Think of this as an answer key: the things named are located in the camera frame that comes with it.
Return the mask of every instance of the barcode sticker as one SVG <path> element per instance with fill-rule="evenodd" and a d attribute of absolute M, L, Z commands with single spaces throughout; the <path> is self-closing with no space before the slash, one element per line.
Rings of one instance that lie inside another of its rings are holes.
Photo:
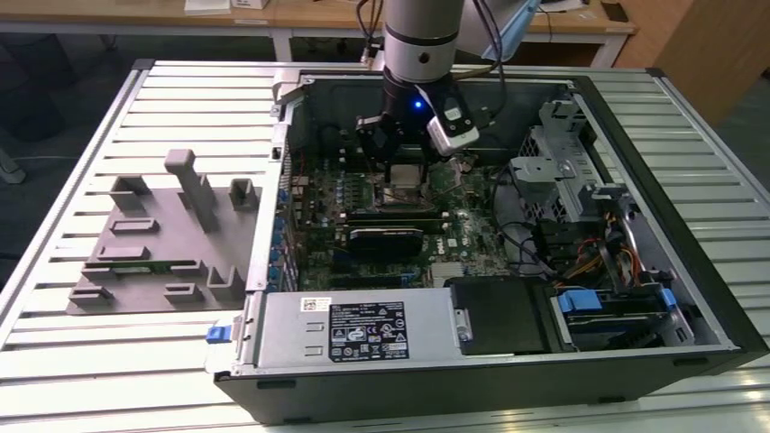
<path fill-rule="evenodd" d="M 303 313 L 314 311 L 328 311 L 328 306 L 331 304 L 331 298 L 302 298 L 299 300 L 299 311 Z"/>

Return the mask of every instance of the warning label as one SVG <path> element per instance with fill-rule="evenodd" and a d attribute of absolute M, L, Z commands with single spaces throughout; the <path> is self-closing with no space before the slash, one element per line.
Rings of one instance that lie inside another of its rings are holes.
<path fill-rule="evenodd" d="M 403 302 L 332 304 L 328 358 L 335 363 L 410 358 Z"/>

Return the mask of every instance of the table leg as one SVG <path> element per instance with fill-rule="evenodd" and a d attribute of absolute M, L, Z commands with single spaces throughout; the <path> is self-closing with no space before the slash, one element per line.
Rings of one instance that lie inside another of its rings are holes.
<path fill-rule="evenodd" d="M 112 51 L 118 45 L 118 37 L 114 34 L 100 34 L 99 40 L 104 46 L 104 49 Z"/>
<path fill-rule="evenodd" d="M 606 35 L 605 43 L 599 47 L 599 51 L 593 58 L 591 68 L 613 68 L 627 38 L 627 34 Z"/>
<path fill-rule="evenodd" d="M 291 29 L 272 29 L 275 60 L 291 61 Z"/>
<path fill-rule="evenodd" d="M 0 148 L 0 179 L 8 183 L 22 183 L 27 173 Z"/>

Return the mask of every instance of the floor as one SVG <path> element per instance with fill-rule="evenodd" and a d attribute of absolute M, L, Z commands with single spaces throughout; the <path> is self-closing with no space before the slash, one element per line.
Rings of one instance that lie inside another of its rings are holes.
<path fill-rule="evenodd" d="M 55 201 L 78 157 L 91 140 L 104 112 L 115 98 L 135 59 L 164 60 L 275 60 L 267 38 L 183 38 L 122 36 L 118 49 L 106 51 L 96 36 L 60 37 L 80 81 L 52 92 L 67 120 L 66 130 L 38 143 L 22 143 L 0 130 L 0 143 L 27 171 L 22 185 L 0 182 L 0 289 L 15 268 L 38 226 Z M 344 51 L 335 41 L 292 41 L 296 61 L 358 61 L 361 42 L 350 41 Z M 10 60 L 0 54 L 0 82 Z M 761 79 L 736 113 L 718 128 L 738 156 L 770 188 L 770 80 Z"/>

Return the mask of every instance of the metal table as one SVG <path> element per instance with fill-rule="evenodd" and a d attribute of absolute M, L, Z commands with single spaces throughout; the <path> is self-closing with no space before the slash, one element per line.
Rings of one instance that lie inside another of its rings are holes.
<path fill-rule="evenodd" d="M 67 316 L 70 288 L 114 206 L 106 192 L 115 176 L 143 174 L 151 188 L 176 186 L 164 174 L 166 152 L 190 147 L 212 186 L 244 177 L 260 185 L 275 76 L 302 67 L 359 69 L 158 61 L 131 72 L 0 296 L 3 431 L 766 431 L 770 358 L 626 403 L 264 428 L 203 370 L 207 328 L 236 311 Z M 570 71 L 591 76 L 756 326 L 770 335 L 768 192 L 665 78 L 643 70 Z"/>

